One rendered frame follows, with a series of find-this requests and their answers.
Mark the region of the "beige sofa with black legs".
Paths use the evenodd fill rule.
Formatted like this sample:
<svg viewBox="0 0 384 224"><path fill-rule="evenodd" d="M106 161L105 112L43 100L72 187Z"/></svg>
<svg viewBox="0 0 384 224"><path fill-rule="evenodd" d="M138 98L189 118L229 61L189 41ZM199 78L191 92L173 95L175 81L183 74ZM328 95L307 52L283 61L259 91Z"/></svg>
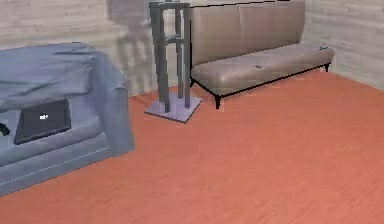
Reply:
<svg viewBox="0 0 384 224"><path fill-rule="evenodd" d="M194 7L191 82L220 102L279 79L327 69L335 51L302 42L304 25L305 0Z"/></svg>

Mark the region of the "blue grey sofa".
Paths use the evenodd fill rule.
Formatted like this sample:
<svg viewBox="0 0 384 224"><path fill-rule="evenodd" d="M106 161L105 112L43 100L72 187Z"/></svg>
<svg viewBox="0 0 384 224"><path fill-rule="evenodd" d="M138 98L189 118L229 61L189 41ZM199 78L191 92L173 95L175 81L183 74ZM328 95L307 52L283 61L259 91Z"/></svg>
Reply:
<svg viewBox="0 0 384 224"><path fill-rule="evenodd" d="M14 144L22 109L63 99L69 130ZM127 80L81 42L0 50L0 123L0 197L134 148Z"/></svg>

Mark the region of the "grey stand with square base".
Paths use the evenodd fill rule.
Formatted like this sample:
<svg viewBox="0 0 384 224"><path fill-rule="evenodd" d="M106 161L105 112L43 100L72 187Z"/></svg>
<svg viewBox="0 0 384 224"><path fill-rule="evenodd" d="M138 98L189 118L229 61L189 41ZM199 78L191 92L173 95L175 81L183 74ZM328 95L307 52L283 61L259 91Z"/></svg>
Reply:
<svg viewBox="0 0 384 224"><path fill-rule="evenodd" d="M154 0L149 2L158 99L146 114L187 123L202 99L193 97L191 88L191 6L188 0ZM175 13L175 33L165 34L164 12ZM166 46L176 45L177 92L169 91Z"/></svg>

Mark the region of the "black laptop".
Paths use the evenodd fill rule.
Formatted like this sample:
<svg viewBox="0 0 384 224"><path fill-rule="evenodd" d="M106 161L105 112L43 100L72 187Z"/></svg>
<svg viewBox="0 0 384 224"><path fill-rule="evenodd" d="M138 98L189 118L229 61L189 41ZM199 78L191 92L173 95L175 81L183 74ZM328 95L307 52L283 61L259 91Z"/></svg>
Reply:
<svg viewBox="0 0 384 224"><path fill-rule="evenodd" d="M14 144L24 144L70 128L70 108L66 99L31 106L20 112Z"/></svg>

